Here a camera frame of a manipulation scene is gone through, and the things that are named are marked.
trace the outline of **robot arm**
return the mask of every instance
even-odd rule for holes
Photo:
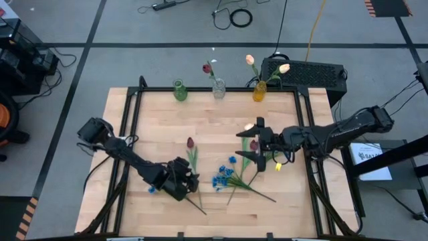
[[[168,163],[146,161],[129,148],[125,140],[116,138],[113,127],[100,118],[91,118],[79,131],[79,139],[93,151],[103,150],[115,159],[126,161],[134,167],[145,182],[157,190],[165,190],[177,201],[189,192],[196,192],[198,176],[191,172],[189,162],[177,157]]]
[[[264,119],[257,118],[257,123],[248,131],[236,134],[237,137],[259,138],[259,151],[236,151],[257,164],[258,171],[265,171],[266,160],[264,152],[281,151],[286,154],[294,153],[305,147],[313,157],[325,157],[333,149],[342,147],[365,133],[385,133],[392,129],[394,121],[384,108],[374,106],[363,108],[346,120],[320,127],[287,127],[281,134],[275,134],[270,127],[265,127]]]

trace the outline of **concrete floor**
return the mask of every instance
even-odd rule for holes
[[[211,16],[218,1],[192,0],[158,12],[152,9],[145,14],[137,12],[138,7],[158,2],[161,0],[12,2],[13,10],[42,41],[73,47],[59,48],[59,51],[78,57],[73,66],[60,68],[63,82],[51,96],[37,99],[21,111],[19,126],[31,134],[30,142],[2,149],[9,160],[0,163],[0,195],[31,196],[51,140],[55,138],[54,132],[62,127],[61,124],[64,125],[59,129],[61,135],[57,136],[58,145],[53,148],[54,156],[27,238],[73,234],[82,201],[82,186],[91,161],[76,147],[76,132],[91,116],[102,116],[110,87],[135,86],[140,75],[146,78],[149,86],[170,86],[175,78],[182,78],[188,86],[208,86],[206,75],[200,67],[201,63],[210,59],[218,61],[215,63],[216,73],[226,81],[227,86],[243,86],[251,78],[244,56],[252,54],[260,64],[274,49],[222,47],[213,50],[211,47],[225,42],[275,43],[284,7],[283,0],[262,5],[248,0],[247,9],[253,13],[253,23],[247,28],[232,26],[221,31],[214,28]],[[289,0],[280,42],[306,43],[321,2]],[[428,2],[407,2],[414,16],[402,18],[405,28],[414,44],[428,44],[427,18],[424,17]],[[239,8],[236,3],[227,6],[231,11]],[[101,18],[99,24],[94,24],[97,11]],[[218,15],[216,22],[224,26],[227,18]],[[98,43],[109,46],[97,46]],[[115,43],[146,45],[132,48]],[[151,46],[153,43],[165,45]],[[175,48],[177,45],[167,43],[184,45]],[[212,44],[196,48],[186,43]],[[355,44],[349,45],[349,48],[312,48],[310,52],[310,61],[343,64],[348,70],[348,93],[342,100],[343,116],[349,116],[364,106],[386,102],[414,79],[416,65],[409,48],[403,48],[406,41],[397,22],[394,18],[369,17],[363,0],[328,0],[314,43]],[[401,47],[358,46],[375,43],[400,44]],[[306,49],[295,47],[291,44],[290,48],[280,48],[278,51],[293,60],[304,60]],[[428,60],[428,49],[417,49],[417,53],[423,62]],[[62,60],[65,63],[71,61],[67,57],[62,57]],[[419,88],[408,90],[390,103],[387,109],[396,110]],[[62,122],[60,115],[63,107],[68,109],[67,95],[74,90],[70,111],[65,122]],[[367,137],[412,141],[426,135],[427,103],[427,95],[423,92],[418,94],[394,116],[396,123],[391,132]],[[419,165],[428,163],[425,156],[416,160]],[[416,191],[395,193],[414,210],[423,210]],[[426,224],[412,220],[411,215],[386,193],[362,187],[362,198],[367,214],[363,218],[363,234],[397,240],[428,239]]]

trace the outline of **clear glass vase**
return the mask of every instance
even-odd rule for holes
[[[222,99],[226,94],[226,83],[218,78],[213,82],[213,95],[216,99]]]
[[[178,101],[184,101],[187,98],[187,90],[186,86],[184,86],[183,81],[181,79],[176,79],[173,82],[174,86],[174,97]]]
[[[266,86],[266,81],[260,81],[254,87],[253,91],[253,100],[256,102],[260,102],[265,98],[265,94],[268,91],[268,87]]]

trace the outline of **orange object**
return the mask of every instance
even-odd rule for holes
[[[7,124],[9,124],[9,121],[11,119],[11,113],[6,108],[6,106],[0,104],[0,127],[6,128]],[[0,142],[0,147],[3,145],[6,145],[9,141],[4,140]]]

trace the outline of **wooden tabletop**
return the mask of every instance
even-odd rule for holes
[[[110,89],[103,118],[112,124],[116,135],[125,98],[126,88]],[[310,100],[315,123],[332,123],[325,89],[310,89]],[[132,119],[132,105],[129,120]],[[211,184],[218,168],[221,165],[230,167],[228,157],[241,150],[241,139],[235,134],[241,132],[247,123],[254,123],[257,116],[264,117],[265,125],[276,133],[285,127],[298,125],[293,94],[268,92],[263,102],[254,102],[250,92],[227,92],[223,100],[215,100],[210,92],[190,92],[186,101],[177,102],[170,92],[145,92],[136,130],[140,139],[134,151],[153,162],[170,161],[177,156],[187,159],[186,141],[192,137],[199,148],[199,189],[207,215],[185,200],[177,202],[165,192],[149,194],[148,184],[131,168],[120,235],[165,237],[184,232],[187,237],[261,238],[272,232],[276,238],[316,237],[302,151],[296,153],[295,163],[283,166],[280,172],[275,171],[274,162],[269,162],[266,171],[251,184],[255,190],[275,199],[276,203],[250,191],[237,189],[227,205],[232,189],[216,192]],[[341,160],[340,152],[334,151],[332,155]],[[104,153],[96,153],[91,169],[105,157]],[[239,167],[241,157],[236,157]],[[77,232],[86,228],[104,205],[111,170],[112,161],[91,176],[83,197]],[[248,182],[255,170],[255,164],[250,164],[243,180]],[[324,170],[332,205],[350,228],[357,230],[344,170],[329,160],[324,162]],[[189,198],[199,203],[196,193],[190,194]],[[111,217],[115,212],[116,206],[112,208]],[[112,230],[114,218],[110,220],[109,230]],[[324,233],[328,233],[325,219],[323,227]]]

